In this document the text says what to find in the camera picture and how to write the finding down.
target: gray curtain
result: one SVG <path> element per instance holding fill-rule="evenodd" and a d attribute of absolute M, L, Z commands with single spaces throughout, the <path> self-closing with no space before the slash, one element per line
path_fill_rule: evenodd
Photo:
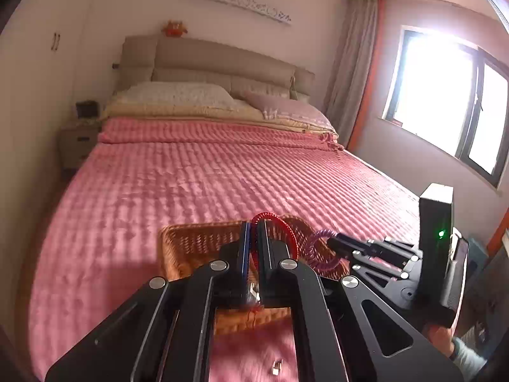
<path fill-rule="evenodd" d="M 325 116 L 347 145 L 359 111 L 375 43 L 378 0 L 348 0 L 325 98 Z"/>

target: sunlight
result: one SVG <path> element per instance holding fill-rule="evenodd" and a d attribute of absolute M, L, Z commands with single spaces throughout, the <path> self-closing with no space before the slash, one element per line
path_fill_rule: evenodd
<path fill-rule="evenodd" d="M 502 140 L 507 110 L 507 80 L 488 65 L 484 68 L 483 108 L 469 157 L 493 172 Z"/>
<path fill-rule="evenodd" d="M 472 56 L 438 35 L 408 42 L 394 118 L 455 155 L 472 85 Z"/>

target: wall decoration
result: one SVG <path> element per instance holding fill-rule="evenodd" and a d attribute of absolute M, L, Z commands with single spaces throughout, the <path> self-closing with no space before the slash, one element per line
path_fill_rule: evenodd
<path fill-rule="evenodd" d="M 220 3 L 234 5 L 235 7 L 245 8 L 246 10 L 254 11 L 262 16 L 267 16 L 273 20 L 282 23 L 291 24 L 292 19 L 288 14 L 279 11 L 277 8 L 271 7 L 267 4 L 259 3 L 255 0 L 213 0 Z"/>
<path fill-rule="evenodd" d="M 187 33 L 187 28 L 185 28 L 184 23 L 181 21 L 170 20 L 161 31 L 166 37 L 182 37 L 183 33 Z"/>

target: window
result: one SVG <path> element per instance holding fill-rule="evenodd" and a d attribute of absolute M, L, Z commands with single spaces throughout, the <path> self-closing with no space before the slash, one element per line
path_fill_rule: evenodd
<path fill-rule="evenodd" d="M 508 79 L 509 68 L 482 49 L 406 30 L 385 118 L 496 187 L 509 149 Z"/>

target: nightstand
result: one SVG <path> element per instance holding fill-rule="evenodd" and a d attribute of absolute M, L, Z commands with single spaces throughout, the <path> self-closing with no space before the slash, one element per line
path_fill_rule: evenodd
<path fill-rule="evenodd" d="M 97 119 L 76 119 L 60 130 L 59 151 L 63 169 L 78 169 L 97 143 L 101 123 Z"/>

